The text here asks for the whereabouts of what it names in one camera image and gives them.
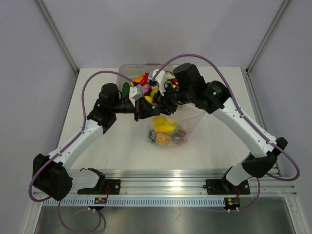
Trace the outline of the yellow toy banana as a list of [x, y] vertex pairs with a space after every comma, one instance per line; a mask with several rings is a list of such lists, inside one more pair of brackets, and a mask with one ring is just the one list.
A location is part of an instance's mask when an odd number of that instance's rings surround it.
[[172, 119], [157, 116], [152, 120], [152, 127], [158, 133], [174, 133], [179, 128], [179, 125]]

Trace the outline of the clear zip top bag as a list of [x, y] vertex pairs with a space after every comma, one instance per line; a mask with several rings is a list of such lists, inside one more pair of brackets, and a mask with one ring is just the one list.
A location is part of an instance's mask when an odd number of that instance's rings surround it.
[[148, 139], [163, 147], [185, 144], [205, 114], [193, 104], [180, 105], [169, 116], [161, 114], [152, 118]]

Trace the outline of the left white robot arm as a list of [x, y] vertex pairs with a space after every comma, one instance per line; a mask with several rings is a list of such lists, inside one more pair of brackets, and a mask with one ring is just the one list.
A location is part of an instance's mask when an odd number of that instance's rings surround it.
[[127, 95], [114, 83], [104, 84], [92, 111], [84, 114], [82, 127], [60, 148], [48, 155], [38, 154], [33, 160], [32, 180], [28, 193], [33, 201], [32, 188], [44, 192], [48, 198], [63, 200], [70, 192], [74, 178], [68, 171], [81, 154], [115, 123], [117, 114], [133, 114], [135, 121], [158, 116], [157, 106], [142, 94], [140, 85], [130, 87]]

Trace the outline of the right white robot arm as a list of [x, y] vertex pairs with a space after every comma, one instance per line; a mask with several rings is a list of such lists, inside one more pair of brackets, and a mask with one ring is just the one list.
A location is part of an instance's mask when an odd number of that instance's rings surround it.
[[156, 99], [168, 114], [179, 104], [192, 103], [223, 122], [247, 146], [249, 154], [230, 167], [223, 177], [212, 185], [216, 194], [235, 194], [248, 179], [267, 175], [287, 146], [285, 138], [267, 133], [238, 105], [225, 82], [206, 82], [194, 64], [184, 63], [173, 70], [178, 86], [168, 83], [167, 74], [157, 69], [150, 74], [151, 84], [159, 87]]

